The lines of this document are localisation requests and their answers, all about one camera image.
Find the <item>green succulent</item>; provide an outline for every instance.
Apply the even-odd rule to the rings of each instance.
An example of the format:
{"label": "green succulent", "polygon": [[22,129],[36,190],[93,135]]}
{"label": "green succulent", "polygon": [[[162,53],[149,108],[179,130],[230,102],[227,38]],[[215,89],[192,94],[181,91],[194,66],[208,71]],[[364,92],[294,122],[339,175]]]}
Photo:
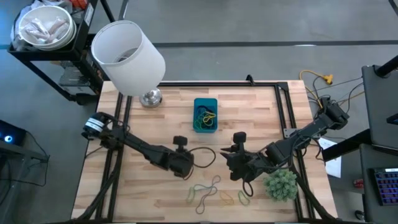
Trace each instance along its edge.
{"label": "green succulent", "polygon": [[288,170],[277,170],[270,176],[264,178],[266,194],[274,201],[295,199],[297,195],[296,175]]}

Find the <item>colorful keyboard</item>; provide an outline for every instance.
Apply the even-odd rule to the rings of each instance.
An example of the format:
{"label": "colorful keyboard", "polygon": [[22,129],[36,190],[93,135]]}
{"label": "colorful keyboard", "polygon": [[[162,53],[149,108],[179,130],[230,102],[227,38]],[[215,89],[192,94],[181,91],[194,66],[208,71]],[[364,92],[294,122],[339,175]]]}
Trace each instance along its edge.
{"label": "colorful keyboard", "polygon": [[398,168],[372,169],[381,205],[398,205]]}

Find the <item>concrete floor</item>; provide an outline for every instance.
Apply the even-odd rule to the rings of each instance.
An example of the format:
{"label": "concrete floor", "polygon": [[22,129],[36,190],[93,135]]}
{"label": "concrete floor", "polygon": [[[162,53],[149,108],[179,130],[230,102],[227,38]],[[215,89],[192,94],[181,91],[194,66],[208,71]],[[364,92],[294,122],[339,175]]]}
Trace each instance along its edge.
{"label": "concrete floor", "polygon": [[[0,7],[0,44],[9,43],[14,16],[30,1],[13,1]],[[118,15],[120,0],[109,1]],[[387,0],[145,0],[132,1],[126,19],[138,23],[153,42],[294,41],[294,40],[394,40],[391,29],[398,17]],[[91,31],[108,23],[101,6]],[[382,64],[398,52],[395,45],[344,47],[224,47],[161,49],[167,71],[164,80],[298,79],[304,69],[334,74],[334,83],[361,76],[363,65]],[[96,105],[78,106],[64,100],[6,51],[0,51],[0,119],[27,129],[51,155],[47,185],[25,185],[19,196],[15,223],[46,223],[68,220],[78,187],[87,141],[80,136]],[[62,74],[48,62],[37,65],[54,80]],[[314,76],[306,75],[312,84]],[[319,92],[338,100],[359,84],[357,80]],[[318,81],[317,88],[325,84]],[[329,136],[348,138],[368,127],[364,96],[351,102],[348,125]],[[350,162],[343,158],[343,172]],[[32,180],[40,182],[43,168]],[[361,195],[335,189],[333,196],[340,218],[354,220],[362,209]]]}

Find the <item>wooden table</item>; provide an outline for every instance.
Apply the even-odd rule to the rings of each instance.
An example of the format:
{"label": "wooden table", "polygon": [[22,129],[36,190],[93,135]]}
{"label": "wooden table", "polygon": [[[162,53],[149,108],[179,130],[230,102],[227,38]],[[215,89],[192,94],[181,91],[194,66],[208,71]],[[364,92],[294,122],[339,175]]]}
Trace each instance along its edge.
{"label": "wooden table", "polygon": [[[290,97],[298,128],[312,121],[303,81],[288,81]],[[254,196],[247,207],[240,204],[238,192],[242,182],[229,179],[226,159],[220,156],[220,148],[233,144],[235,132],[245,131],[248,151],[258,151],[272,141],[282,138],[275,92],[269,87],[162,87],[164,100],[158,108],[145,109],[139,99],[133,99],[130,111],[130,132],[149,144],[162,144],[171,149],[173,137],[188,138],[188,149],[208,146],[217,152],[216,161],[206,169],[195,168],[189,180],[175,177],[148,163],[138,152],[125,147],[114,213],[114,222],[289,222],[297,220],[294,202],[274,202],[266,196],[262,174],[252,182]],[[111,82],[105,82],[98,111],[114,113],[118,91]],[[218,100],[218,130],[214,134],[198,134],[193,131],[193,100],[216,98]],[[87,153],[96,149],[99,141],[89,143]],[[318,149],[309,147],[305,155],[310,188],[326,210],[336,217],[325,166],[316,160]],[[195,163],[207,164],[212,153],[195,151]],[[86,159],[76,195],[72,218],[78,217],[98,193],[103,175],[106,150],[102,149]],[[195,184],[210,185],[215,175],[221,176],[216,184],[219,192],[234,198],[234,205],[225,205],[219,192],[205,201],[206,211],[195,213],[200,195],[192,204],[186,202],[188,190]],[[307,209],[300,192],[305,216]],[[104,206],[104,217],[108,211]]]}

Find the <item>lamp base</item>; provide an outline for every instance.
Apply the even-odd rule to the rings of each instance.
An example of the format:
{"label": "lamp base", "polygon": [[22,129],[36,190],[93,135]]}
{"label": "lamp base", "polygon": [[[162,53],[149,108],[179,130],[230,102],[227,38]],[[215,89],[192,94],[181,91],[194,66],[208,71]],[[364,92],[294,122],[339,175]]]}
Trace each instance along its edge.
{"label": "lamp base", "polygon": [[162,92],[158,88],[151,90],[139,97],[139,101],[145,108],[155,108],[162,102]]}

